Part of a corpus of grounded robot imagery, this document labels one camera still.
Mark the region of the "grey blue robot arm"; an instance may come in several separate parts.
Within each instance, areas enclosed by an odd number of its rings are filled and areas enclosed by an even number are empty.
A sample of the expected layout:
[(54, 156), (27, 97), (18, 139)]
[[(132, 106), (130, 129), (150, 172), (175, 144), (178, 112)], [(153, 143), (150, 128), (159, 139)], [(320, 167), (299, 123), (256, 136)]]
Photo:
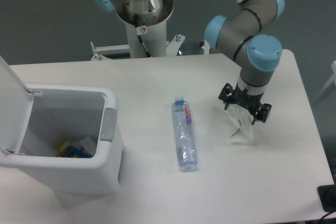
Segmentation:
[[(173, 0), (94, 0), (105, 12), (116, 12), (128, 30), (133, 58), (166, 56), (166, 21)], [(233, 18), (214, 17), (206, 26), (204, 39), (240, 66), (237, 84), (226, 84), (219, 94), (225, 106), (246, 109), (254, 122), (266, 122), (271, 105), (261, 103), (266, 86), (277, 68), (282, 45), (263, 34), (264, 27), (284, 11), (284, 0), (236, 0), (239, 13)]]

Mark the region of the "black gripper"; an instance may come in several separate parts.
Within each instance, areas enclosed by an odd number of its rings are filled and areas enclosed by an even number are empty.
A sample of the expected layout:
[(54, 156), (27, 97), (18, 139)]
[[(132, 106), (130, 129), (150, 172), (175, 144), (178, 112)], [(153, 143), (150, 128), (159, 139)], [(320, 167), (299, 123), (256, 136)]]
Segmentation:
[(254, 118), (251, 123), (254, 125), (256, 122), (265, 123), (272, 108), (271, 104), (260, 102), (263, 95), (263, 92), (258, 95), (251, 95), (240, 88), (238, 83), (235, 89), (229, 83), (226, 83), (218, 99), (224, 103), (224, 110), (227, 110), (229, 105), (234, 104), (234, 102), (248, 110)]

